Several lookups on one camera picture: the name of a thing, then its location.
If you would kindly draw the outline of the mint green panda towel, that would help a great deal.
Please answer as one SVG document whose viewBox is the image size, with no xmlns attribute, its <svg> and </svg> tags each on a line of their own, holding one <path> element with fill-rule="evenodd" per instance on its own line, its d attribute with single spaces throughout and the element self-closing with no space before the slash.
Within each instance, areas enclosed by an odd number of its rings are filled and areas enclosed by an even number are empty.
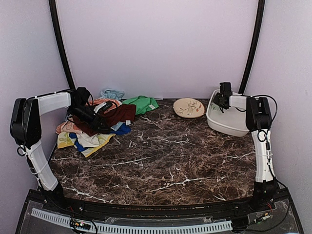
<svg viewBox="0 0 312 234">
<path fill-rule="evenodd" d="M 215 103 L 211 104 L 211 109 L 214 111 L 220 111 L 220 107 L 218 105 L 216 105 Z"/>
</svg>

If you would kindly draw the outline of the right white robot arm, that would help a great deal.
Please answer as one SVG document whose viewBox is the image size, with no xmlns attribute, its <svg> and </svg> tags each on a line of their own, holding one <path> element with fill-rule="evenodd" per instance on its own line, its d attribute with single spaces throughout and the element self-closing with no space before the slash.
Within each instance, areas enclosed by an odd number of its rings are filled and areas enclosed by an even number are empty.
<svg viewBox="0 0 312 234">
<path fill-rule="evenodd" d="M 229 82 L 220 83 L 219 92 L 215 94 L 212 103 L 217 105 L 220 111 L 229 113 L 225 123 L 219 131 L 225 132 L 225 126 L 235 114 L 235 119 L 252 134 L 256 155 L 256 177 L 253 196 L 249 200 L 249 208 L 260 211 L 268 203 L 267 196 L 274 194 L 277 189 L 277 179 L 273 173 L 273 161 L 271 151 L 271 126 L 275 116 L 271 115 L 268 99 L 269 95 L 244 96 L 232 92 Z"/>
</svg>

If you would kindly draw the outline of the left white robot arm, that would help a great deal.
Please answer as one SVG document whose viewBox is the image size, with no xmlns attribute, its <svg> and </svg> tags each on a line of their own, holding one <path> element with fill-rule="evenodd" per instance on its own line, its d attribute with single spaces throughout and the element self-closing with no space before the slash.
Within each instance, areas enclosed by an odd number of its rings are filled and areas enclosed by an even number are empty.
<svg viewBox="0 0 312 234">
<path fill-rule="evenodd" d="M 108 133 L 110 127 L 100 112 L 107 111 L 114 103 L 104 101 L 93 105 L 89 102 L 91 97 L 86 88 L 79 87 L 15 100 L 10 134 L 18 145 L 18 154 L 26 157 L 32 174 L 45 191 L 53 192 L 61 189 L 61 186 L 50 169 L 42 148 L 40 118 L 49 112 L 66 108 L 69 115 L 76 116 L 93 131 Z"/>
</svg>

